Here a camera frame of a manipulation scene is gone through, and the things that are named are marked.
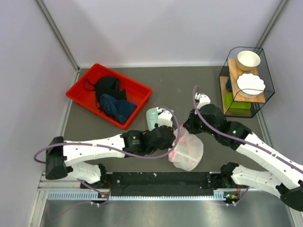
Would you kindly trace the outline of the white mesh laundry bag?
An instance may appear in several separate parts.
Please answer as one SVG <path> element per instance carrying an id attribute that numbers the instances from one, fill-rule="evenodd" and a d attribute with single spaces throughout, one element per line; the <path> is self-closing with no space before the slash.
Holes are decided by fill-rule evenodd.
<path id="1" fill-rule="evenodd" d="M 169 161 L 176 168 L 192 171 L 200 163 L 204 145 L 194 134 L 190 134 L 183 126 L 179 128 L 180 138 L 177 146 L 169 153 Z"/>

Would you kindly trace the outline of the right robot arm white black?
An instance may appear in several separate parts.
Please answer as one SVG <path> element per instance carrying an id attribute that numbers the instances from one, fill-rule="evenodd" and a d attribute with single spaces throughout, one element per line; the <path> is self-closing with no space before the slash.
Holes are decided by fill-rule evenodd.
<path id="1" fill-rule="evenodd" d="M 258 172 L 234 164 L 232 170 L 221 175 L 224 186 L 240 184 L 254 187 L 278 197 L 294 210 L 303 210 L 303 166 L 267 145 L 248 127 L 227 120 L 214 104 L 191 110 L 183 127 L 191 134 L 212 135 L 223 146 L 249 157 L 266 169 Z"/>

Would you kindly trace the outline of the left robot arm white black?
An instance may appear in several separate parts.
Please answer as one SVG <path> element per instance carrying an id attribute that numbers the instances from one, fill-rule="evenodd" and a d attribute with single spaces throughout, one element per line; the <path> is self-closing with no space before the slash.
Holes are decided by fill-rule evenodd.
<path id="1" fill-rule="evenodd" d="M 176 136 L 173 128 L 157 126 L 152 131 L 131 130 L 116 136 L 81 142 L 64 141 L 55 137 L 46 150 L 45 177 L 59 180 L 68 176 L 96 187 L 107 183 L 107 175 L 100 165 L 87 162 L 103 158 L 147 157 L 157 150 L 173 147 Z"/>

